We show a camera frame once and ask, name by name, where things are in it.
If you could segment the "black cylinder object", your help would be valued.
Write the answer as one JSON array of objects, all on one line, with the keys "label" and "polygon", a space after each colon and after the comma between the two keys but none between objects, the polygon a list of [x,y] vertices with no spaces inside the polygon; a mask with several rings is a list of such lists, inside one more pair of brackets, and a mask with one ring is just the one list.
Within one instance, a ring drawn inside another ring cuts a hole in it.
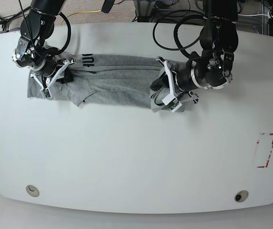
[{"label": "black cylinder object", "polygon": [[110,10],[112,9],[114,3],[115,3],[115,0],[104,0],[104,3],[101,8],[101,12],[108,14]]}]

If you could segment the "aluminium frame base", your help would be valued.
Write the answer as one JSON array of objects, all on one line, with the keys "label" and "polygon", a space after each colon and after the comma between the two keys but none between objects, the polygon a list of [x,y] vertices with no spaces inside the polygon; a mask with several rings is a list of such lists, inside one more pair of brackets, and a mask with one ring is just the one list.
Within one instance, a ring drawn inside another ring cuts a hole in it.
[{"label": "aluminium frame base", "polygon": [[134,0],[137,22],[149,22],[157,0]]}]

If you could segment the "grey printed T-shirt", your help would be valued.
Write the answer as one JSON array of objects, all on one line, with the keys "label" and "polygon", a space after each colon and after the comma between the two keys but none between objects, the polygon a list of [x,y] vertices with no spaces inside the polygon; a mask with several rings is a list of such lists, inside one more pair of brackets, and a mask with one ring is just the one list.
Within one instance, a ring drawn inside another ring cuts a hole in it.
[{"label": "grey printed T-shirt", "polygon": [[53,100],[82,103],[127,105],[167,110],[162,99],[169,93],[166,86],[151,90],[152,83],[162,76],[164,68],[156,58],[78,54],[64,52],[56,60],[76,60],[67,70],[72,74],[70,83],[55,83]]}]

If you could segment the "red tape rectangle marking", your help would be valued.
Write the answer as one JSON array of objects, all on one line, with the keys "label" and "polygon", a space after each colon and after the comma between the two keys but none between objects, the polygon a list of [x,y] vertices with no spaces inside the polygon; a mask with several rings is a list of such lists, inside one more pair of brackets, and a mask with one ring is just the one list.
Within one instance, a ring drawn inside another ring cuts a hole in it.
[{"label": "red tape rectangle marking", "polygon": [[257,168],[267,168],[273,151],[273,133],[260,133],[254,162]]}]

